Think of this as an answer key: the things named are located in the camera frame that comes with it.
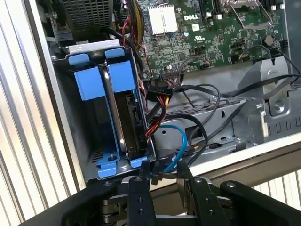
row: white label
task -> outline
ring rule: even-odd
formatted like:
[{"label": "white label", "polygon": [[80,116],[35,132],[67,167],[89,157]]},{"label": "white label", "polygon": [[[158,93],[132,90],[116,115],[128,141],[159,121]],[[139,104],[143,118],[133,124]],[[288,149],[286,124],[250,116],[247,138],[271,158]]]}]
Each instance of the white label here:
[{"label": "white label", "polygon": [[193,24],[193,25],[191,25],[191,27],[192,27],[193,32],[199,31],[199,25],[198,24]]},{"label": "white label", "polygon": [[187,20],[198,20],[198,19],[199,19],[199,17],[197,16],[197,14],[184,16],[185,21],[187,21]]},{"label": "white label", "polygon": [[200,35],[197,35],[197,36],[194,37],[194,41],[202,41],[202,40],[205,40],[205,38],[203,38]]}]

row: blue plastic tab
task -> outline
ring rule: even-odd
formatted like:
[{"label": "blue plastic tab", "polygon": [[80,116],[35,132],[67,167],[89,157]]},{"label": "blue plastic tab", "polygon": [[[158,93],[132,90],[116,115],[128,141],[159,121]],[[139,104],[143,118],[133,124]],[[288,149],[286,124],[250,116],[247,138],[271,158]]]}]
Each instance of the blue plastic tab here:
[{"label": "blue plastic tab", "polygon": [[74,73],[82,100],[90,100],[105,96],[103,81],[98,67]]},{"label": "blue plastic tab", "polygon": [[99,178],[106,178],[114,176],[117,173],[117,161],[119,156],[116,156],[116,151],[105,150],[102,159],[96,162]]},{"label": "blue plastic tab", "polygon": [[131,160],[130,163],[131,163],[131,166],[133,168],[138,168],[138,167],[141,167],[142,161],[147,161],[147,157],[144,156],[144,157],[139,158],[139,159]]},{"label": "blue plastic tab", "polygon": [[115,93],[134,90],[135,81],[130,61],[108,65],[112,88]]},{"label": "blue plastic tab", "polygon": [[74,65],[89,63],[90,62],[90,58],[89,58],[88,54],[83,53],[83,54],[78,54],[78,55],[70,56],[68,58],[68,62],[70,64],[70,66],[74,66]]},{"label": "blue plastic tab", "polygon": [[110,49],[105,52],[105,56],[107,59],[116,58],[116,57],[124,57],[124,50],[121,48]]}]

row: heatsink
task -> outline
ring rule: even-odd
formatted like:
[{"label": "heatsink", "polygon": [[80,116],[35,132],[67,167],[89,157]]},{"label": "heatsink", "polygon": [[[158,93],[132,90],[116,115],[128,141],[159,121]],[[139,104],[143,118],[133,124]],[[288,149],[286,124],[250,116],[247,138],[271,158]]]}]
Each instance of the heatsink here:
[{"label": "heatsink", "polygon": [[148,12],[153,35],[171,33],[178,30],[173,5],[149,7]]}]

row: capacitor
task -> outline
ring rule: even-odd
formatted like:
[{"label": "capacitor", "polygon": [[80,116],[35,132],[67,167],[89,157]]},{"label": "capacitor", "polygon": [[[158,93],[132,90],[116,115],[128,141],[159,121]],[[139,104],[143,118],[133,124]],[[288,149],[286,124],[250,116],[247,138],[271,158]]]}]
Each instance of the capacitor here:
[{"label": "capacitor", "polygon": [[167,65],[167,66],[166,66],[166,69],[167,69],[167,70],[171,70],[172,68],[173,68],[173,67],[172,67],[171,65]]}]

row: connector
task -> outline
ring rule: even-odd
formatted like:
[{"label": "connector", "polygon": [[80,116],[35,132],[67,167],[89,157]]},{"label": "connector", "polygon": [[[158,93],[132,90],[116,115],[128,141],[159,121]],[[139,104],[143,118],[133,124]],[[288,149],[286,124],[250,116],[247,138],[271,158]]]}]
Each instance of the connector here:
[{"label": "connector", "polygon": [[157,102],[157,96],[165,96],[171,98],[173,96],[173,91],[168,88],[150,86],[146,95],[146,99],[152,102]]}]

